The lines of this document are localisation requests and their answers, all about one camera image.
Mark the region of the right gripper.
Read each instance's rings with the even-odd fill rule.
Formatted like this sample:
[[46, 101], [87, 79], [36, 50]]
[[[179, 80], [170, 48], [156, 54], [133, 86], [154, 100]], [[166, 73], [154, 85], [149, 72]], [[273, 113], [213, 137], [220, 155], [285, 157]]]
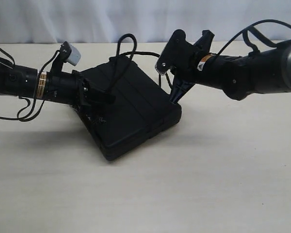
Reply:
[[214, 33], [203, 30], [202, 36], [194, 43], [187, 41], [177, 43], [175, 61], [172, 64], [171, 73], [174, 75], [169, 100], [177, 104], [179, 100], [195, 85], [196, 62], [200, 55], [210, 52]]

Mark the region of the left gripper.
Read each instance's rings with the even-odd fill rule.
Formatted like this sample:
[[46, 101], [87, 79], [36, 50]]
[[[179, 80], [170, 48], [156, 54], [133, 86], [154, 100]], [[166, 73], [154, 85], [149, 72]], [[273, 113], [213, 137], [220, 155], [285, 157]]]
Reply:
[[85, 107], [97, 107], [113, 104], [116, 97], [110, 92], [96, 86], [89, 79], [83, 79], [81, 72], [73, 70], [71, 73], [47, 73], [47, 84], [45, 90], [45, 100], [75, 105], [79, 100], [80, 85], [83, 80]]

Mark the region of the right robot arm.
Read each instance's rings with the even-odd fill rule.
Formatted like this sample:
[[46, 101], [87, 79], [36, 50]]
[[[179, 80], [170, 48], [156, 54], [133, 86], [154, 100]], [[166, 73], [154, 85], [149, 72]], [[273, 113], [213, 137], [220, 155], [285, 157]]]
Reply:
[[90, 85], [131, 103], [149, 101], [173, 107], [196, 84], [222, 90], [230, 99], [243, 100], [251, 94], [291, 92], [291, 40], [274, 43], [256, 28], [242, 33], [251, 52], [246, 56], [211, 53], [213, 33], [204, 30], [195, 43], [176, 30], [160, 53], [155, 68], [160, 75], [170, 71], [174, 78], [166, 93], [136, 63], [126, 56], [83, 72]]

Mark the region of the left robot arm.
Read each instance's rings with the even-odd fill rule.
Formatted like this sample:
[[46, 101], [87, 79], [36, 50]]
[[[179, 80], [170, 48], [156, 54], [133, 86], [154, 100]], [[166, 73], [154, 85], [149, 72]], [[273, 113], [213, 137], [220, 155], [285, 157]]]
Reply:
[[37, 98], [75, 106], [113, 104], [115, 96], [98, 89], [78, 71], [43, 72], [0, 62], [0, 95]]

